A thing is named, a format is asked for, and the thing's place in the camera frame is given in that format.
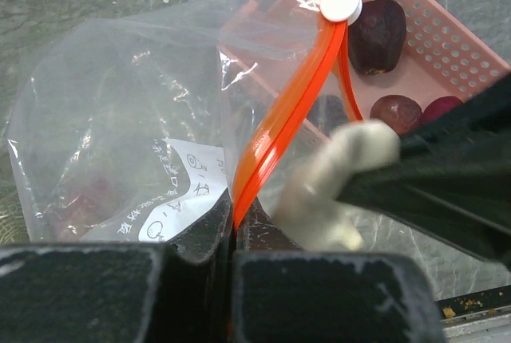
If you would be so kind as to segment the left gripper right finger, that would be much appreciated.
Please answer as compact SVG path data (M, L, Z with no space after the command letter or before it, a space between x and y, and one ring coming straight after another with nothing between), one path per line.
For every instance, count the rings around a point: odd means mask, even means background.
M236 234L238 250L301 250L277 227L256 198Z

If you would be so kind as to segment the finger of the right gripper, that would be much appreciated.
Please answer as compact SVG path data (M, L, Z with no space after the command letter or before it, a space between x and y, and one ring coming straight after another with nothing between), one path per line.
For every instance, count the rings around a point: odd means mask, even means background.
M510 75L400 138L400 159L358 173L340 203L510 266Z

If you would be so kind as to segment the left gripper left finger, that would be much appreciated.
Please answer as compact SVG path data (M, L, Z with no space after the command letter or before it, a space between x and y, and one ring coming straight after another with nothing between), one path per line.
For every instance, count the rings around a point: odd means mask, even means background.
M225 189L212 208L167 241L184 260L203 264L228 258L232 235L232 201Z

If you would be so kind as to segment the white garlic bulb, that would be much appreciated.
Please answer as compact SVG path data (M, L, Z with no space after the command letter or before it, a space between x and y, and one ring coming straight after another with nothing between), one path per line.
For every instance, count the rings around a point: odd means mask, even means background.
M337 127L285 184L273 222L302 248L357 250L363 239L351 222L358 208L336 201L350 178L398 161L398 134L380 120Z

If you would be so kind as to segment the magenta dragon fruit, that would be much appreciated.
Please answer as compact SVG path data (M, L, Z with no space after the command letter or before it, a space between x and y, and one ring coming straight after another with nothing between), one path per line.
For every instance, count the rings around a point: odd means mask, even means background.
M443 114L449 112L453 108L462 104L463 101L455 96L439 97L432 101L423 111L421 124L427 124Z

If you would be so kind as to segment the small dark red plum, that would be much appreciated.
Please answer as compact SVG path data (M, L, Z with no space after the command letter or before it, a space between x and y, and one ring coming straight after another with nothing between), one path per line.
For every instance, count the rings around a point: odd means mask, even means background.
M421 123L420 105L402 95L387 95L379 98L370 110L370 118L383 121L397 134L416 129Z

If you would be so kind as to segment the pink plastic basket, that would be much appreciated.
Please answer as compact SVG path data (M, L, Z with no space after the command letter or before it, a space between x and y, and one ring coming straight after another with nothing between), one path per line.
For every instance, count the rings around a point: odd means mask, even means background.
M339 97L348 120L368 118L374 102L387 95L409 97L422 108L439 97L467 101L510 71L509 64L434 0L394 1L406 15L406 40L396 68L377 75L351 69L352 88L345 90L340 69L334 67L320 94ZM314 148L327 136L306 119L298 138Z

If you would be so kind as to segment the green netted melon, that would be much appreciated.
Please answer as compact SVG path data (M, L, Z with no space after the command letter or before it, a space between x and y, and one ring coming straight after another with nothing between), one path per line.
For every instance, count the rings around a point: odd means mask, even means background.
M29 242L30 239L15 184L2 179L0 197L1 244Z

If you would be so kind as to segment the aluminium mounting rail frame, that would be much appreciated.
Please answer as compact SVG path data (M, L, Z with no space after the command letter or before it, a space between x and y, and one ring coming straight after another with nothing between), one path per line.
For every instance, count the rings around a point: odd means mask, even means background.
M437 301L446 341L510 343L510 286Z

